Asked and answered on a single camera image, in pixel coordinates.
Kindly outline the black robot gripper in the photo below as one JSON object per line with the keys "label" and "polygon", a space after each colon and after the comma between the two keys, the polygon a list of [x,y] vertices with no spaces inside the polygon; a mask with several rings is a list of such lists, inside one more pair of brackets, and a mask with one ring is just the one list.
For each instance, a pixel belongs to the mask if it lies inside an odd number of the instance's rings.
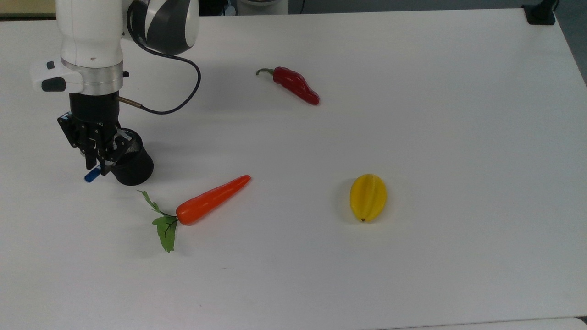
{"label": "black robot gripper", "polygon": [[139,155],[138,135],[120,125],[118,96],[69,94],[71,110],[57,119],[68,143],[84,157],[86,169],[100,165],[102,176],[114,163],[132,163]]}

